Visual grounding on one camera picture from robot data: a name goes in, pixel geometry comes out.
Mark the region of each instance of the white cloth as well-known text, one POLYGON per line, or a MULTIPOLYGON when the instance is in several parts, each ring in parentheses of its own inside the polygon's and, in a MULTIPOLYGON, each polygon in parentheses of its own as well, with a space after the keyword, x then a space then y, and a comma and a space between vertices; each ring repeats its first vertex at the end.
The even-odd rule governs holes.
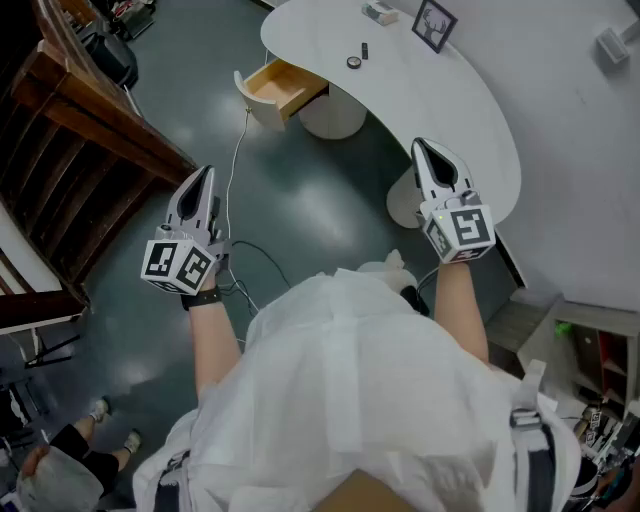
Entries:
POLYGON ((311 278, 259 313, 240 363, 138 469, 138 511, 187 449, 195 512, 310 510, 356 468, 420 510, 513 511, 513 381, 384 282, 311 278))
POLYGON ((55 446, 38 463, 35 475, 17 482, 29 512, 91 512, 104 488, 91 471, 55 446))

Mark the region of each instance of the white shoe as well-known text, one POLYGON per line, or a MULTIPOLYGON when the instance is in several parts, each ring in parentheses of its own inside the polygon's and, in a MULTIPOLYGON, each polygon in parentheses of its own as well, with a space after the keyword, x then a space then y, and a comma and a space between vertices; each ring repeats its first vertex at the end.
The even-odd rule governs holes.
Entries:
POLYGON ((109 405, 109 402, 107 402, 107 398, 102 397, 100 400, 96 401, 95 404, 93 404, 93 410, 91 411, 90 416, 92 416, 93 419, 96 420, 96 423, 102 423, 104 417, 110 412, 111 406, 109 405))
POLYGON ((124 447, 129 450, 131 455, 133 455, 140 449, 141 444, 142 436, 140 435, 140 432, 138 432, 137 430, 132 430, 131 432, 129 432, 129 436, 124 442, 124 447))

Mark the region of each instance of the wooden staircase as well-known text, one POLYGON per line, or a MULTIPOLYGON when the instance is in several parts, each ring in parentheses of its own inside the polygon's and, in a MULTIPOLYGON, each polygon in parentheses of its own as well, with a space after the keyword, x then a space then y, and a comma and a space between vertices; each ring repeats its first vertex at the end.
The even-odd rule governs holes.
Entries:
POLYGON ((149 194, 196 166, 95 66, 56 0, 5 8, 0 201, 86 305, 82 283, 119 229, 149 194))

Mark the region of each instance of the human hand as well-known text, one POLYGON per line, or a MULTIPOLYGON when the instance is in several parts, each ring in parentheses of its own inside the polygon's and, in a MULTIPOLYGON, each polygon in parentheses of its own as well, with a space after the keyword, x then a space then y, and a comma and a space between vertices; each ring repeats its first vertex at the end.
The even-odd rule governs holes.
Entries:
POLYGON ((30 476, 35 475, 38 464, 48 453, 49 453, 49 445, 38 446, 37 448, 33 449, 31 453, 27 455, 27 458, 22 464, 22 469, 20 470, 22 473, 22 476, 24 476, 25 478, 28 478, 30 476))

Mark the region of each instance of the curved white desk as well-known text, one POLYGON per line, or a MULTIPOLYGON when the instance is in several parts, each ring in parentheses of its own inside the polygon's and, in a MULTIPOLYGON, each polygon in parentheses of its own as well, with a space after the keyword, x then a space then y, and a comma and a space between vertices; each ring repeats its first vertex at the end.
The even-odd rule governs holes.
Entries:
MULTIPOLYGON (((383 27, 361 14, 361 6, 362 0, 290 0, 267 16, 262 42, 353 96, 409 156, 418 136, 451 149, 469 167, 494 222, 502 221, 520 193, 520 162, 491 92, 453 46, 438 55, 420 40, 410 16, 400 13, 399 21, 383 27), (369 60, 348 68, 347 58, 359 57, 363 42, 369 60)), ((405 174, 398 184, 403 179, 413 182, 405 174)))

